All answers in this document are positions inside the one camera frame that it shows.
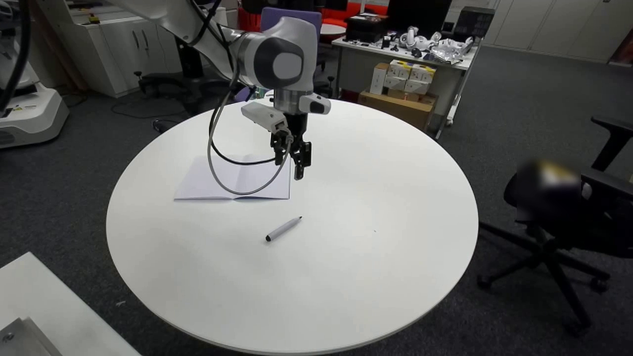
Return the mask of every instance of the metal stand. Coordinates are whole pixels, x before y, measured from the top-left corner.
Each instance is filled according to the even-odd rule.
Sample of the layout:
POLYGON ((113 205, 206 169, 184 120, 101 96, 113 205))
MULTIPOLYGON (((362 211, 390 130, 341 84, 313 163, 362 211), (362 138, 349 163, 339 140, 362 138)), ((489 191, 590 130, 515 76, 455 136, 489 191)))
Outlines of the metal stand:
MULTIPOLYGON (((182 73, 149 73, 139 78, 139 88, 153 96, 172 96, 190 114, 198 114, 216 108, 222 96, 230 88, 230 82, 222 76, 204 74, 200 53, 186 41, 176 39, 182 73)), ((170 128, 174 122, 157 120, 161 130, 170 128)))
POLYGON ((620 154, 621 148, 629 142, 633 134, 633 124, 627 120, 606 118, 606 116, 592 116, 592 120, 610 130, 610 140, 600 150, 598 158, 594 160, 592 167, 606 169, 614 158, 620 154))
POLYGON ((586 264, 582 260, 576 260, 568 254, 562 254, 558 249, 562 249, 562 245, 552 239, 552 237, 546 237, 540 227, 536 227, 532 221, 527 221, 529 223, 529 233, 536 239, 536 241, 529 241, 525 237, 519 237, 515 233, 509 233, 509 231, 503 231, 495 225, 489 225, 489 223, 481 223, 481 229, 489 231, 489 233, 495 233, 495 235, 501 235, 505 237, 507 241, 519 245, 519 247, 525 247, 529 249, 532 254, 503 268, 503 270, 497 270, 493 274, 485 274, 485 276, 479 276, 477 278, 477 284, 481 288, 491 288, 495 280, 503 278, 503 276, 509 276, 525 266, 538 266, 540 262, 546 264, 546 268, 550 270, 554 282, 558 284, 558 288, 562 290, 564 298, 568 300, 568 304, 572 306, 578 322, 570 322, 566 324, 570 332, 574 334, 582 334, 588 326, 592 326, 592 318, 590 314, 586 312, 586 308, 582 306, 576 290, 572 288, 572 282, 570 278, 564 274, 562 270, 562 264, 564 266, 572 266, 572 268, 578 268, 582 272, 588 272, 592 274, 592 282, 590 286, 598 292, 604 292, 608 286, 606 286, 606 280, 610 278, 608 272, 592 266, 592 264, 586 264))

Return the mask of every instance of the white paper sheet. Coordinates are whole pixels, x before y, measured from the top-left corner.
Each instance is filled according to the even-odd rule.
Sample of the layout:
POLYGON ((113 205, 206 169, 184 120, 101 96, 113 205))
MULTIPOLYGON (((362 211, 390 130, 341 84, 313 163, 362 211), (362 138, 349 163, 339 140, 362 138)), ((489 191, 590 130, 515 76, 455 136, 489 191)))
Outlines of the white paper sheet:
MULTIPOLYGON (((291 197, 291 162, 287 160, 279 171, 279 175, 267 185, 265 189, 254 193, 254 195, 236 195, 232 191, 226 191, 216 177, 212 175, 212 169, 208 165, 206 156, 198 156, 190 169, 186 171, 184 179, 180 181, 174 199, 234 199, 234 197, 256 197, 256 199, 287 199, 291 197)), ((250 191, 265 181, 269 181, 279 165, 275 162, 269 163, 258 163, 258 165, 236 165, 232 162, 222 160, 220 156, 214 156, 214 167, 222 179, 224 185, 238 189, 238 191, 250 191)))

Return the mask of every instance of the marker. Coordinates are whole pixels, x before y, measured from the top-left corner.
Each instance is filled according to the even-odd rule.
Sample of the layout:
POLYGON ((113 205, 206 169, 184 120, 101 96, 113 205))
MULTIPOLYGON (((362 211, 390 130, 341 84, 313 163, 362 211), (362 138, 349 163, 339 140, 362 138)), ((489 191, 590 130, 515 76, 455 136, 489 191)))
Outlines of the marker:
POLYGON ((299 221, 303 219, 303 215, 279 225, 277 229, 273 229, 271 233, 265 235, 265 241, 273 241, 279 235, 283 235, 285 231, 293 229, 299 221))

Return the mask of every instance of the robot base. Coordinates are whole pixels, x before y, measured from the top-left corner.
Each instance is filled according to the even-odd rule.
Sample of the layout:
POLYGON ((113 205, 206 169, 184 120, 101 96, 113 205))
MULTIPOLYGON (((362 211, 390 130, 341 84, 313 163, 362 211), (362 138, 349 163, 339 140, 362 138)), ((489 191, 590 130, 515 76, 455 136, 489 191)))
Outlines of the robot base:
POLYGON ((14 96, 0 116, 0 148, 52 140, 70 114, 60 92, 38 84, 32 94, 14 96))

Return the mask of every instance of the cabinet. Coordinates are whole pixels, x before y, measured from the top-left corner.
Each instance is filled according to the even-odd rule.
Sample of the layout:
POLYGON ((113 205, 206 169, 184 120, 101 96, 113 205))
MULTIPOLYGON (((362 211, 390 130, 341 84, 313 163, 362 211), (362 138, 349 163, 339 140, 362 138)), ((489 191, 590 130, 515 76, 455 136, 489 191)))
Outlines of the cabinet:
POLYGON ((70 9, 64 0, 38 0, 85 82, 121 96, 139 86, 143 73, 180 73, 176 39, 155 21, 117 5, 70 9))
POLYGON ((176 39, 153 21, 103 23, 101 31, 107 49, 103 59, 111 61, 111 73, 125 80, 127 90, 139 86, 141 74, 180 71, 176 39))

